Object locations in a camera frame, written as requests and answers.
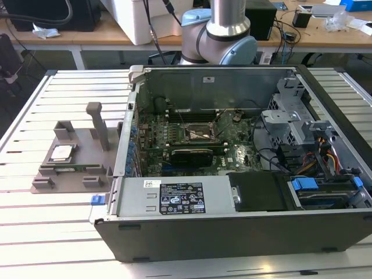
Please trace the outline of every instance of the barcode sticker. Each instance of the barcode sticker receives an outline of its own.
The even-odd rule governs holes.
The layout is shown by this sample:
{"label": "barcode sticker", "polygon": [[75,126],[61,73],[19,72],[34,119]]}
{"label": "barcode sticker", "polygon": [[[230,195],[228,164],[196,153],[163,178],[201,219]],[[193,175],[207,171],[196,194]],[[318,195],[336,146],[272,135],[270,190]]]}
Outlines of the barcode sticker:
{"label": "barcode sticker", "polygon": [[144,188],[160,188],[161,180],[145,180]]}

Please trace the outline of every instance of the desk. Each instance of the desk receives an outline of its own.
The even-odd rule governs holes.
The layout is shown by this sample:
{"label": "desk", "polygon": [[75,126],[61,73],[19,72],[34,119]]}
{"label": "desk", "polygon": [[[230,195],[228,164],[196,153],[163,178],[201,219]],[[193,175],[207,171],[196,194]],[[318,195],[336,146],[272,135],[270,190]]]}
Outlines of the desk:
{"label": "desk", "polygon": [[[303,2],[284,1],[289,10],[295,10]],[[310,4],[320,4],[323,0],[309,0]],[[277,12],[280,19],[284,12]],[[356,18],[372,20],[372,12],[350,13]],[[284,15],[282,21],[291,24],[294,13]],[[339,52],[339,53],[372,53],[372,37],[365,33],[350,29],[348,32],[340,31],[327,33],[323,27],[323,19],[311,18],[307,28],[300,28],[301,41],[296,44],[294,52]],[[81,57],[81,51],[154,51],[154,44],[133,45],[121,28],[116,24],[110,14],[103,13],[102,20],[94,32],[75,32],[63,31],[57,38],[42,40],[31,32],[17,32],[14,27],[13,32],[17,38],[30,50],[63,50],[73,54],[76,66],[79,70],[84,70],[85,65]],[[4,20],[0,20],[0,33],[6,33],[12,39],[16,49],[23,49],[12,37],[5,25]],[[163,51],[181,50],[182,38],[169,36],[159,39]],[[258,42],[258,51],[263,52],[260,63],[267,63],[271,54],[276,51],[280,44],[280,33],[275,28],[268,41]]]}

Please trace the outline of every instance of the circuit board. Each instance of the circuit board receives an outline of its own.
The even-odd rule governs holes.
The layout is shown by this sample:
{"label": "circuit board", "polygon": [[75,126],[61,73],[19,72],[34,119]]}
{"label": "circuit board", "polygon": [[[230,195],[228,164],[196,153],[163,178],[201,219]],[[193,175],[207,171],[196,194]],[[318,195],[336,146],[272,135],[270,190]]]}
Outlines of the circuit board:
{"label": "circuit board", "polygon": [[[252,119],[233,120],[235,112],[225,112],[213,128],[211,123],[170,123],[162,115],[140,117],[140,141],[143,156],[143,175],[164,176],[217,176],[231,171],[260,171],[262,165],[250,142]],[[204,142],[213,149],[212,165],[193,168],[174,167],[169,161],[169,146],[184,146]]]}

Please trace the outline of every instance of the blue latch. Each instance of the blue latch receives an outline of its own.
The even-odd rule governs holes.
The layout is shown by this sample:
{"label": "blue latch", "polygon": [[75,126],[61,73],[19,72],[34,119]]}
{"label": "blue latch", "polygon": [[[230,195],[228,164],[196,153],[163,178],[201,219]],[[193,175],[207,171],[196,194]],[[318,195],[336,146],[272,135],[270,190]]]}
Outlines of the blue latch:
{"label": "blue latch", "polygon": [[311,177],[298,177],[292,181],[293,188],[298,190],[318,190],[319,186]]}
{"label": "blue latch", "polygon": [[354,181],[355,185],[358,187],[359,190],[361,190],[363,188],[363,182],[359,177],[354,177],[353,181]]}
{"label": "blue latch", "polygon": [[105,196],[104,195],[95,195],[91,199],[91,205],[105,205]]}

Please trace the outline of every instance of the warning label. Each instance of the warning label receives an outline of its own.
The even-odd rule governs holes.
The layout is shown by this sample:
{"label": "warning label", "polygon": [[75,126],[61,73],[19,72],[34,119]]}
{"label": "warning label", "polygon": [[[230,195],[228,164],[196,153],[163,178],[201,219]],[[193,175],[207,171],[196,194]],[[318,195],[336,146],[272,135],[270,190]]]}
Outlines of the warning label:
{"label": "warning label", "polygon": [[177,183],[160,185],[161,214],[205,213],[202,183]]}

